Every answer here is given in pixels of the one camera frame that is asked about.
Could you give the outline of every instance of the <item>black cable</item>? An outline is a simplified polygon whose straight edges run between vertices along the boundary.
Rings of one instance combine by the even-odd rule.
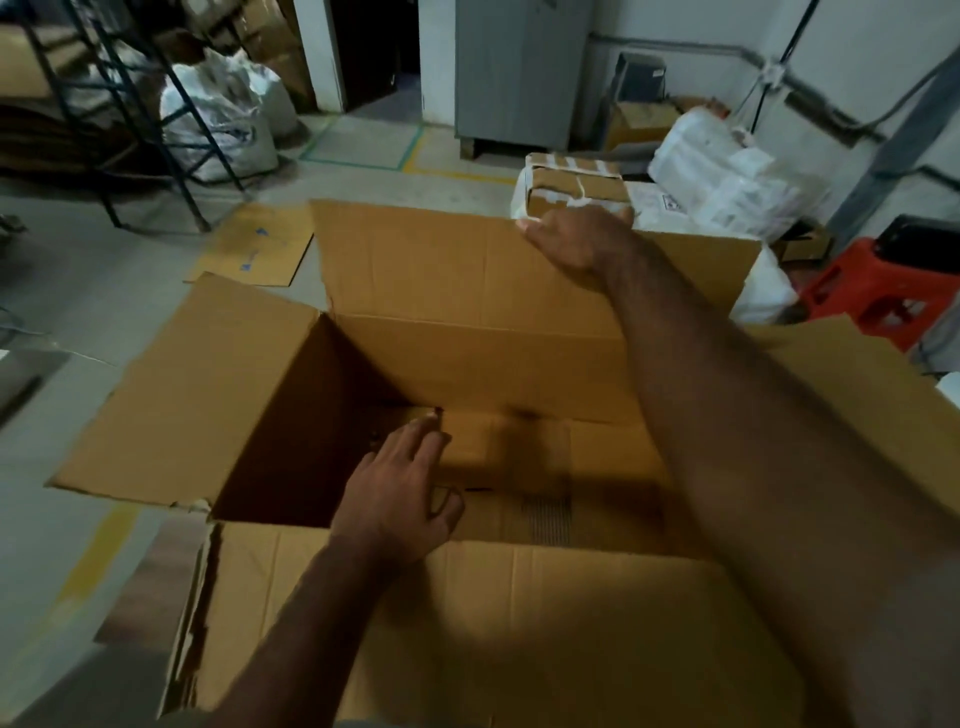
[[[817,10],[817,6],[820,5],[820,0],[810,0],[804,11],[804,16],[800,18],[800,22],[797,24],[796,30],[793,32],[793,36],[790,37],[790,42],[786,44],[786,50],[783,51],[783,55],[780,56],[780,64],[783,65],[790,60],[790,57],[793,56],[793,52],[797,50],[797,45],[800,43],[800,38],[803,36],[806,26],[810,24],[810,18],[813,17],[814,12]],[[750,125],[750,133],[756,133],[756,125],[760,121],[760,112],[763,111],[763,102],[767,100],[767,94],[770,92],[770,87],[765,86],[763,88],[763,93],[760,94],[760,100],[756,105],[756,113],[754,114],[754,123]]]

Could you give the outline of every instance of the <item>concrete floor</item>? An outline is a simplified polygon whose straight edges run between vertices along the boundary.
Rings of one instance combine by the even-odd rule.
[[[461,162],[452,131],[363,117],[304,119],[310,141],[282,152],[255,199],[333,198],[506,216],[522,160]],[[211,222],[239,196],[198,188]],[[43,487],[72,441],[186,294],[203,244],[182,200],[127,200],[113,228],[92,196],[0,182],[0,212],[29,231],[0,258],[0,304],[27,328],[9,348],[71,352],[0,429],[0,724],[140,726],[154,719],[165,656],[102,647],[93,634],[166,512]],[[272,289],[324,306],[311,244],[293,284]],[[168,716],[164,722],[189,720]]]

